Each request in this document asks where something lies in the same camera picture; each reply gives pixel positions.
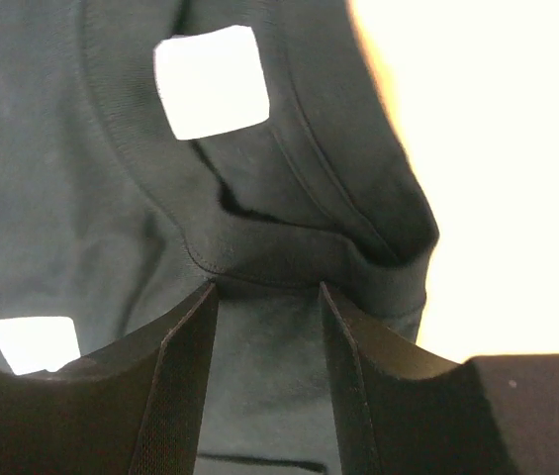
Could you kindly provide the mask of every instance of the white paper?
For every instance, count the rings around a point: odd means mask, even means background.
[[[154,75],[171,130],[181,141],[243,129],[270,117],[250,27],[166,40],[154,51]]]
[[[68,317],[0,320],[0,350],[16,375],[54,372],[81,357]]]

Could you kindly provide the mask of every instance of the white surface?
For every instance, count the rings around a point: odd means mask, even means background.
[[[250,27],[166,40],[155,49],[154,74],[179,140],[243,129],[269,117],[268,91]]]
[[[559,2],[356,2],[442,232],[420,343],[559,352]]]
[[[0,320],[0,349],[17,375],[57,371],[80,357],[74,322],[68,317]]]

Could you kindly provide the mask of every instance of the white sticker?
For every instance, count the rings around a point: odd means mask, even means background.
[[[16,375],[54,372],[81,357],[68,317],[0,320],[0,350]]]
[[[173,134],[181,141],[261,124],[270,100],[250,27],[174,37],[154,51],[154,75]]]

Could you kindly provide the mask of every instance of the garment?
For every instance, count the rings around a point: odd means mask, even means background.
[[[270,119],[177,141],[153,48],[229,25]],[[215,280],[202,454],[338,475],[318,285],[414,339],[436,240],[343,0],[0,0],[0,319],[71,317],[85,354]]]

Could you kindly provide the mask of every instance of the clothing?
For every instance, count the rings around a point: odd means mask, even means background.
[[[179,142],[152,50],[236,24],[270,120]],[[86,354],[215,280],[201,453],[338,475],[318,285],[414,339],[436,240],[343,0],[0,0],[0,319]]]

